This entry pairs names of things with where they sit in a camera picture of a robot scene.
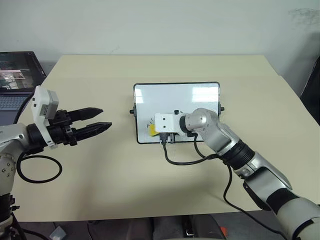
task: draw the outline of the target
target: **white table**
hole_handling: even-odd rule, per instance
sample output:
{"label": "white table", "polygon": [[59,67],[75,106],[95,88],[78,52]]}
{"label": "white table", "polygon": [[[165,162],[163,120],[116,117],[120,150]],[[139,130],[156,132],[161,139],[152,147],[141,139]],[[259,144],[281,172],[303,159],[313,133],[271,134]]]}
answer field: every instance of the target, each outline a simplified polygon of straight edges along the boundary
{"label": "white table", "polygon": [[[94,122],[112,122],[112,127],[77,146],[45,149],[43,154],[63,165],[55,181],[31,184],[16,176],[17,218],[76,221],[235,211],[222,200],[228,171],[220,160],[167,163],[159,144],[137,143],[129,114],[135,83],[203,81],[220,82],[221,121],[279,168],[298,195],[319,203],[319,126],[263,56],[65,55],[43,84],[56,91],[58,109],[101,108],[103,113],[74,127]],[[20,122],[33,123],[30,106]],[[198,158],[192,143],[167,148],[177,161]],[[199,148],[212,153],[203,143]],[[57,167],[32,159],[22,170],[46,179]],[[228,199],[246,210],[258,209],[237,177]]]}

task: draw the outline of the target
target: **robotic arm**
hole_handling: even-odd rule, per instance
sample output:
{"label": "robotic arm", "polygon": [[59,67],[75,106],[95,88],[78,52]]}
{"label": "robotic arm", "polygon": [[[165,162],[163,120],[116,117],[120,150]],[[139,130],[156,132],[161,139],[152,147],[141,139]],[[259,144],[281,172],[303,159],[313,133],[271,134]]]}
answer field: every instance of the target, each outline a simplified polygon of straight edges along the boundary
{"label": "robotic arm", "polygon": [[73,122],[91,119],[103,110],[88,107],[57,111],[56,93],[40,86],[36,87],[31,102],[35,123],[0,126],[0,239],[19,239],[11,228],[12,211],[19,208],[12,206],[15,199],[11,195],[17,161],[24,155],[42,152],[46,146],[54,149],[61,143],[77,145],[78,141],[96,136],[112,125],[111,122],[97,122],[80,129],[71,127]]}
{"label": "robotic arm", "polygon": [[155,129],[170,136],[200,134],[224,164],[231,166],[244,180],[244,189],[258,207],[274,212],[288,239],[320,239],[320,207],[294,194],[289,180],[221,123],[214,111],[198,108],[190,114],[157,113]]}

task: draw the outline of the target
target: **dark floor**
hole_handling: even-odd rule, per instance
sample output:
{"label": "dark floor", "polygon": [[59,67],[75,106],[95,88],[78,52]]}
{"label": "dark floor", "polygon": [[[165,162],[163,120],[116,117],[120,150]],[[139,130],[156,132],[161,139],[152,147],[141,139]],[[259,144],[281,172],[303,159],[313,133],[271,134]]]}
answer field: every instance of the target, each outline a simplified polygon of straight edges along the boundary
{"label": "dark floor", "polygon": [[[268,226],[277,230],[280,229],[276,218],[271,212],[251,211],[250,213]],[[228,240],[283,240],[281,236],[266,230],[241,212],[217,213],[212,214],[212,216],[221,227],[227,228]],[[39,232],[46,237],[49,237],[55,226],[61,226],[67,233],[66,240],[90,240],[88,227],[92,240],[125,240],[128,221],[127,219],[104,220],[99,221],[98,224],[88,223],[87,221],[21,222],[20,225],[25,229]],[[161,218],[157,221],[161,222],[162,227],[158,228],[157,232],[154,233],[154,240],[179,237],[179,234],[181,234],[180,226],[174,217]],[[27,239],[39,240],[38,237],[29,234]]]}

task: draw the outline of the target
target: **laptop keyboard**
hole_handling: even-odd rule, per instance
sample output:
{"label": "laptop keyboard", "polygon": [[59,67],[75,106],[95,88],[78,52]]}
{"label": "laptop keyboard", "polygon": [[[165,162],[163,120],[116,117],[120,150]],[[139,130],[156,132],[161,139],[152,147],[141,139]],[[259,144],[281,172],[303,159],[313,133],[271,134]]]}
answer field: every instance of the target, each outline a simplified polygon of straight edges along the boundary
{"label": "laptop keyboard", "polygon": [[18,111],[26,96],[0,96],[0,111]]}

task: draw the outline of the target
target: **laptop screen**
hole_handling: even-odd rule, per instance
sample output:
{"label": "laptop screen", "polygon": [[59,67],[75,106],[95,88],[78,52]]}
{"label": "laptop screen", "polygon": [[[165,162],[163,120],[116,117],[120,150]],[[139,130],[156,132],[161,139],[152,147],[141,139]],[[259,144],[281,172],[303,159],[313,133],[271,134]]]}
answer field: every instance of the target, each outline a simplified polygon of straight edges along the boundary
{"label": "laptop screen", "polygon": [[0,93],[32,92],[45,78],[32,51],[0,52]]}

